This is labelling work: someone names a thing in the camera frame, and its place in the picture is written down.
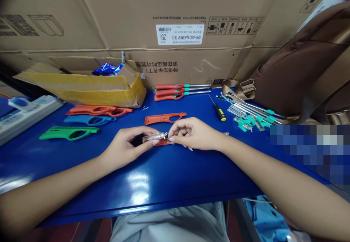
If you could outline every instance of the teal plastic part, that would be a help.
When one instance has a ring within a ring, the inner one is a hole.
[[[274,123],[276,121],[276,118],[269,115],[269,117],[264,118],[265,121],[269,122],[269,123]]]
[[[96,127],[51,127],[44,132],[39,139],[47,140],[63,138],[69,141],[75,141],[84,138],[91,133],[97,133],[99,130],[100,129]]]
[[[238,127],[239,127],[243,132],[246,132],[247,129],[244,128],[245,121],[242,120],[241,118],[239,118],[239,119],[240,119],[239,121],[235,121],[235,120],[234,120],[234,121],[238,123]]]
[[[269,115],[274,115],[274,114],[275,114],[275,112],[274,112],[274,111],[271,111],[271,110],[264,111],[264,113],[267,113],[267,114],[269,114]]]
[[[270,124],[269,124],[269,123],[261,122],[260,124],[261,124],[262,127],[268,127],[268,128],[270,128]]]
[[[258,115],[255,119],[257,119],[261,123],[264,118]]]
[[[252,127],[254,127],[254,125],[255,125],[254,119],[253,119],[252,117],[250,117],[250,116],[247,116],[247,117],[245,118],[245,123],[251,125]]]
[[[260,122],[260,124],[261,124],[262,127],[268,127],[268,128],[270,128],[270,124],[268,124],[267,122],[263,122],[263,120],[264,120],[263,117],[261,117],[261,116],[258,115],[255,119],[257,119],[257,120]]]

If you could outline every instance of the white wire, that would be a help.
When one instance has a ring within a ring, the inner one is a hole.
[[[265,200],[257,200],[257,199],[250,199],[250,198],[243,198],[244,200],[248,200],[248,201],[253,201],[253,202],[262,202],[262,203],[268,203],[268,204],[273,204],[270,201],[265,201]]]

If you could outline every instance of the open cardboard box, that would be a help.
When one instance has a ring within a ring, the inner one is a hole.
[[[104,63],[119,66],[119,58],[95,57],[56,57],[55,62],[64,66],[83,66],[91,71]],[[134,61],[128,60],[117,76],[93,76],[79,74],[57,73],[54,67],[32,67],[14,76],[19,80],[37,85],[62,100],[86,105],[107,105],[118,107],[141,107],[146,89],[141,82],[139,72]]]

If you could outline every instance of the cardboard box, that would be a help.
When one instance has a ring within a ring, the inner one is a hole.
[[[94,69],[105,62],[114,66],[121,64],[118,58],[54,57],[54,60],[67,66],[83,63]],[[73,104],[138,108],[146,96],[146,89],[133,61],[127,61],[118,75],[113,77],[41,73],[30,69],[14,78],[40,86]]]
[[[3,0],[0,59],[18,70],[45,62],[90,74],[89,64],[56,57],[120,57],[125,50],[147,89],[219,83],[238,70],[245,79],[321,1]]]

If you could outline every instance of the blue tabletop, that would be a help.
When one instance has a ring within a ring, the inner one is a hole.
[[[219,89],[213,89],[211,97],[225,111],[229,103],[215,98],[219,92]],[[282,146],[271,145],[268,130],[243,132],[230,113],[227,113],[227,121],[219,121],[212,105],[208,95],[190,95],[176,101],[154,102],[153,93],[149,92],[142,105],[148,109],[136,109],[133,113],[118,118],[116,122],[103,125],[97,134],[77,141],[39,140],[39,136],[52,126],[69,126],[63,120],[72,106],[65,104],[0,147],[0,193],[98,156],[119,129],[144,125],[148,115],[177,112],[186,112],[188,118],[197,117],[220,132],[229,132],[230,136],[328,184],[322,177],[285,154]],[[157,123],[152,127],[167,132],[171,125]],[[42,225],[65,224],[260,194],[262,191],[254,182],[219,152],[190,151],[182,145],[156,146],[136,161],[86,188]]]

